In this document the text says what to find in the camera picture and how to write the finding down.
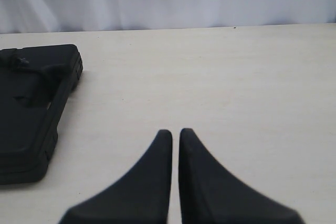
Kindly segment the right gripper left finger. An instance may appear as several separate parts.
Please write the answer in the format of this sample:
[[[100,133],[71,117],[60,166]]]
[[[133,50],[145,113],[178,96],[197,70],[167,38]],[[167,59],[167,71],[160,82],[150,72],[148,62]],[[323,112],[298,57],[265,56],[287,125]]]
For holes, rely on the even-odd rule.
[[[113,185],[69,208],[60,223],[167,223],[173,137],[159,130],[136,164]]]

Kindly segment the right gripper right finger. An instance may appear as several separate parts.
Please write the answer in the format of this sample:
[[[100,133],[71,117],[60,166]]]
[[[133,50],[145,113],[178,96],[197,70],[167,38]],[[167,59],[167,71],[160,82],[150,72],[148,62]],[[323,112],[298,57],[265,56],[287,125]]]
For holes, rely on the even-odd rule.
[[[182,223],[303,223],[299,213],[249,187],[207,150],[193,129],[179,144]]]

